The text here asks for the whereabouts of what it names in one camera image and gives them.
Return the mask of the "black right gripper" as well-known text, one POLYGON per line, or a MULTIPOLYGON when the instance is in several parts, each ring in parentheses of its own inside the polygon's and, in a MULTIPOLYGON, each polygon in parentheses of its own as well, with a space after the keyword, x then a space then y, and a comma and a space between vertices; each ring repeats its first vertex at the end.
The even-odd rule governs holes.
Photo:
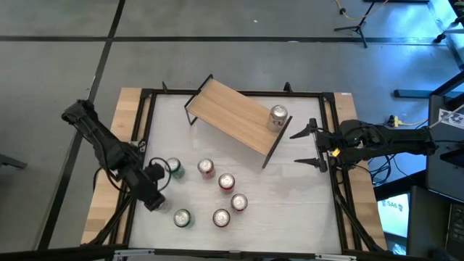
MULTIPOLYGON (((312 136, 316 140, 316 146, 321 152, 328 152, 334 157, 337 165, 343 165, 342 153, 344 152, 344 135, 341 132, 330 132, 324 128, 319 128, 317 120, 310 118, 303 130, 294 134, 290 139, 312 136)), ((322 158, 296 159, 295 162, 312 165, 322 173, 328 170, 327 163, 322 158)))

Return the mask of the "green Sprite can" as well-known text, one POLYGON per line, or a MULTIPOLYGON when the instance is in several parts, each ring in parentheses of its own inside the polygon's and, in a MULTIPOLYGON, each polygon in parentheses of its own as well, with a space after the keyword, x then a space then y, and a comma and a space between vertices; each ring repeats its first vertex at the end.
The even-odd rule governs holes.
POLYGON ((170 174, 175 179, 181 179, 185 175, 185 170, 181 164, 181 161, 177 157, 171 157, 166 160, 168 167, 166 170, 170 171, 170 174))
POLYGON ((187 209, 179 209, 174 213, 173 222, 178 228, 190 228, 194 224, 194 215, 187 209))

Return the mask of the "red Coke Zero can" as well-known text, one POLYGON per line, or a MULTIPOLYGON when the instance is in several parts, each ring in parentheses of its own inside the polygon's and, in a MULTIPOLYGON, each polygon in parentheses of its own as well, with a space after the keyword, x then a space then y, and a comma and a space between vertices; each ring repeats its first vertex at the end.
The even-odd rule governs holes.
POLYGON ((220 227, 220 228, 226 227, 231 221, 231 216, 230 216, 229 211, 225 209, 215 210, 212 216, 212 221, 217 227, 220 227))

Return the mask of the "red Star Wars Coca-Cola can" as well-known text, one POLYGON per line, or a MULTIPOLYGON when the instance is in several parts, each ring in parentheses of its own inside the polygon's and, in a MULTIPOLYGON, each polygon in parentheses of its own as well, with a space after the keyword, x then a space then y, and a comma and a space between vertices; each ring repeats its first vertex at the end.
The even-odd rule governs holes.
POLYGON ((243 194, 234 194, 231 198, 231 207, 235 212, 243 212, 248 206, 248 199, 243 194))

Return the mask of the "black rig crossbar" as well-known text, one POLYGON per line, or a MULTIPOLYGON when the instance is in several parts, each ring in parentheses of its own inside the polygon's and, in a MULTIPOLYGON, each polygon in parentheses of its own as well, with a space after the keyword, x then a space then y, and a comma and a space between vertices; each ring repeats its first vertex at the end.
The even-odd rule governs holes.
POLYGON ((139 249, 126 244, 84 245, 61 249, 39 249, 24 252, 0 253, 0 261, 94 261, 113 257, 139 255, 172 255, 203 258, 225 258, 242 260, 245 258, 286 258, 304 260, 335 261, 432 261, 422 257, 389 254, 387 252, 364 252, 344 250, 341 254, 293 253, 293 252, 246 252, 239 250, 208 251, 189 249, 139 249))

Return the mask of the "lit monitor screen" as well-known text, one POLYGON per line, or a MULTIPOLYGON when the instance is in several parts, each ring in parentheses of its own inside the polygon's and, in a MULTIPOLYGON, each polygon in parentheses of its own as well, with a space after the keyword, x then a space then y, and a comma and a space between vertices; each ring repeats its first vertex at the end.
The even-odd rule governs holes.
POLYGON ((400 194, 377 202, 383 231, 407 238, 409 194, 400 194))

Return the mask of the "black stand base beam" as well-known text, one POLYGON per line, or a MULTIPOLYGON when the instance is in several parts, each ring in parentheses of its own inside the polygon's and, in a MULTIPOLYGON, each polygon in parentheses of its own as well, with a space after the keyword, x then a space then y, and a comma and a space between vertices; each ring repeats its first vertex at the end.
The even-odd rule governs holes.
POLYGON ((393 95, 395 98, 407 99, 427 99, 432 95, 455 98, 464 94, 464 91, 455 91, 455 89, 461 85, 464 85, 464 70, 433 91, 397 89, 393 91, 393 95))

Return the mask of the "black tripod stand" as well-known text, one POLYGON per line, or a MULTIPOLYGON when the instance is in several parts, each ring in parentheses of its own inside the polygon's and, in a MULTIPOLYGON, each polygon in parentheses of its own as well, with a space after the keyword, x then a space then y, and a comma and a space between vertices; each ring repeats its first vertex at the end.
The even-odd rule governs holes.
POLYGON ((358 17, 358 18, 350 17, 347 14, 346 9, 341 5, 340 1, 339 0, 334 0, 334 1, 335 1, 336 5, 337 5, 337 8, 339 10, 339 14, 344 16, 348 20, 357 21, 357 24, 352 25, 352 26, 347 26, 347 27, 334 28, 333 31, 334 32, 339 32, 339 31, 349 30, 349 31, 352 31, 353 33, 358 34, 358 36, 360 37, 360 39, 362 41, 363 47, 366 49, 368 47, 368 45, 367 45, 366 37, 364 36, 364 33, 363 33, 363 25, 364 25, 366 19, 370 15, 372 15, 374 12, 378 11, 380 8, 382 8, 384 5, 386 5, 389 2, 389 0, 384 0, 378 6, 378 8, 376 10, 374 10, 374 11, 373 11, 373 7, 374 7, 376 2, 374 0, 372 0, 372 2, 370 4, 370 6, 368 7, 367 11, 365 12, 365 14, 362 17, 358 17))

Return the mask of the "dark grey cabinet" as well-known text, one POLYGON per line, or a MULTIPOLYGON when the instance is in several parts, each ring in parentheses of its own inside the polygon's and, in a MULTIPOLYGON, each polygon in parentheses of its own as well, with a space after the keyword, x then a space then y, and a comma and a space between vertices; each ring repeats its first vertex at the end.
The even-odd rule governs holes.
POLYGON ((458 128, 440 120, 440 109, 446 110, 445 99, 442 96, 431 96, 428 107, 428 126, 438 149, 435 154, 427 156, 426 186, 428 189, 464 202, 464 167, 453 165, 440 159, 442 154, 463 148, 464 127, 458 128))

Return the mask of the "black equipment case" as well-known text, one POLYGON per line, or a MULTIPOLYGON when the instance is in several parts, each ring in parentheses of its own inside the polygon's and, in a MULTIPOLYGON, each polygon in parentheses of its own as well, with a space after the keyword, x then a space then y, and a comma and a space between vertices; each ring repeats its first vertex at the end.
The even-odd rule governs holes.
POLYGON ((410 193, 407 255, 430 257, 447 240, 450 202, 446 197, 413 186, 410 193))

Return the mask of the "printed marker paper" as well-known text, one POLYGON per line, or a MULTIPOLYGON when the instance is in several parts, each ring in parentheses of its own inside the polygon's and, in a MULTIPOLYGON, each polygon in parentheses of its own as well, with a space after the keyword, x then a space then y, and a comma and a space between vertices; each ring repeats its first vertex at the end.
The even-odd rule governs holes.
POLYGON ((458 112, 451 112, 445 109, 440 109, 439 122, 464 130, 464 114, 460 114, 458 112))

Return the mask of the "grey floor stand foot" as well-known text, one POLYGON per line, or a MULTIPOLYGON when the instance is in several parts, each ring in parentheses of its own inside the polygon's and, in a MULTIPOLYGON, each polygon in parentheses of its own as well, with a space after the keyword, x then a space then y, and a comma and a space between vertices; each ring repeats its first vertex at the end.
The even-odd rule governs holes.
POLYGON ((8 157, 6 155, 0 154, 0 167, 3 166, 10 166, 10 167, 15 167, 17 169, 25 169, 28 164, 22 161, 19 161, 18 159, 14 159, 12 157, 8 157))

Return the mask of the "black metal table frame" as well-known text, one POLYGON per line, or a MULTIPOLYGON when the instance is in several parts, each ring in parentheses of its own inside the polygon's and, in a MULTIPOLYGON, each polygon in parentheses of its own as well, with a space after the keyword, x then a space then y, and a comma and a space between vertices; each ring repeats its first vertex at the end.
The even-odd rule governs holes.
POLYGON ((265 105, 283 104, 293 117, 268 165, 265 156, 202 120, 190 125, 184 104, 191 89, 123 88, 112 121, 120 139, 145 137, 146 157, 177 157, 185 168, 179 180, 165 184, 171 201, 168 213, 148 211, 137 202, 122 216, 116 240, 135 248, 208 251, 293 252, 338 254, 341 236, 328 173, 294 160, 312 157, 311 138, 290 139, 311 117, 331 121, 329 102, 321 93, 258 91, 251 98, 265 105), (233 212, 231 222, 218 228, 215 210, 230 207, 216 179, 205 180, 197 170, 208 157, 218 173, 231 173, 235 190, 249 205, 233 212), (187 209, 194 215, 190 228, 178 228, 174 213, 187 209))

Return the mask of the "wooden shelf black metal frame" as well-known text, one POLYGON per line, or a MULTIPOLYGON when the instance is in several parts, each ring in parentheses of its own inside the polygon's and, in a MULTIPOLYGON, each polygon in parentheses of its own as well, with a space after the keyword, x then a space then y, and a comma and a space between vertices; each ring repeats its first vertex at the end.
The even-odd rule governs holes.
POLYGON ((210 74, 184 104, 190 125, 201 119, 242 144, 265 156, 265 168, 282 139, 291 115, 282 121, 276 132, 269 129, 272 109, 257 103, 251 97, 227 87, 210 74))

